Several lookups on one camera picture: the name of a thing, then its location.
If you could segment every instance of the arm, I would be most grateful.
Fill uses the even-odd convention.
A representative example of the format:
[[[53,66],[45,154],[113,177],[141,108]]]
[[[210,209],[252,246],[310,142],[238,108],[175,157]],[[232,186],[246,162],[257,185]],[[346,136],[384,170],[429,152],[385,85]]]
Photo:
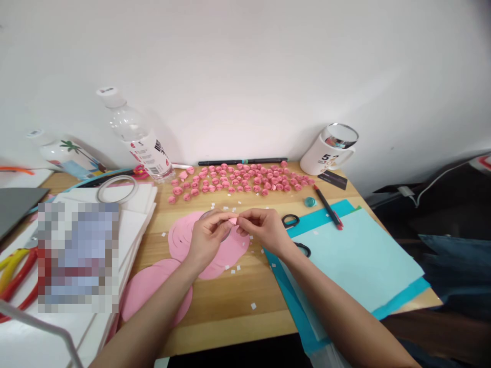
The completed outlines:
[[[289,238],[275,210],[245,211],[237,223],[237,232],[258,237],[288,266],[327,334],[350,364],[419,367],[384,325],[305,257]]]
[[[227,220],[237,216],[215,211],[195,223],[191,247],[184,262],[118,331],[92,362],[91,368],[153,367],[184,296],[215,257],[224,234],[233,227]]]

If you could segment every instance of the black card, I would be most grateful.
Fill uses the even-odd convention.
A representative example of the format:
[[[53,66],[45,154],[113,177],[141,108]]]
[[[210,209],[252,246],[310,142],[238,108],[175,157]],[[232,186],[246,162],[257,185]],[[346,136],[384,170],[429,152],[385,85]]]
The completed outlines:
[[[318,175],[317,177],[342,190],[346,190],[348,179],[343,178],[338,174],[334,174],[332,171],[326,170],[322,174]]]

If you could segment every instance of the hand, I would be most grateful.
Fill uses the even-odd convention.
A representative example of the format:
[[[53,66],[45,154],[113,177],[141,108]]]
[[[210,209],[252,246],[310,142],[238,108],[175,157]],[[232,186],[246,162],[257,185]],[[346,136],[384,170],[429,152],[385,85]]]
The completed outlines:
[[[215,258],[221,240],[234,226],[228,219],[238,214],[214,210],[210,215],[194,223],[191,246],[184,262],[201,273]]]
[[[247,210],[239,215],[237,225],[239,235],[252,234],[259,238],[264,248],[282,260],[289,251],[297,250],[276,210]]]

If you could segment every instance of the bottle cap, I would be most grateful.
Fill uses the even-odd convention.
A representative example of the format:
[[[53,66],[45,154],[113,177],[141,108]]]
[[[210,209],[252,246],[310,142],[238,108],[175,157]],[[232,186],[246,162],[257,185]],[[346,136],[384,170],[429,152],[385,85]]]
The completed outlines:
[[[56,137],[52,134],[47,133],[43,129],[36,129],[26,135],[26,138],[30,139],[32,142],[38,146],[45,146],[56,140]]]
[[[108,108],[120,107],[126,104],[126,100],[116,87],[100,88],[96,94],[102,99],[104,105]]]
[[[314,206],[317,206],[317,201],[315,199],[313,199],[312,197],[307,197],[304,201],[304,204],[307,207],[314,207]]]

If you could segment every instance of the bottle label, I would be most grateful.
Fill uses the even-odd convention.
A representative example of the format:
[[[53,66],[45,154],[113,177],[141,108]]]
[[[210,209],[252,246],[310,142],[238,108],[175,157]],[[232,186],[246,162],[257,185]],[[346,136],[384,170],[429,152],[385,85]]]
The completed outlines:
[[[79,180],[91,179],[106,172],[106,167],[103,164],[76,143],[69,140],[60,140],[59,146],[66,149],[63,157],[65,160],[49,160],[48,162],[56,165]]]
[[[143,165],[150,175],[165,174],[170,169],[170,161],[155,133],[133,142],[123,142],[133,157]]]

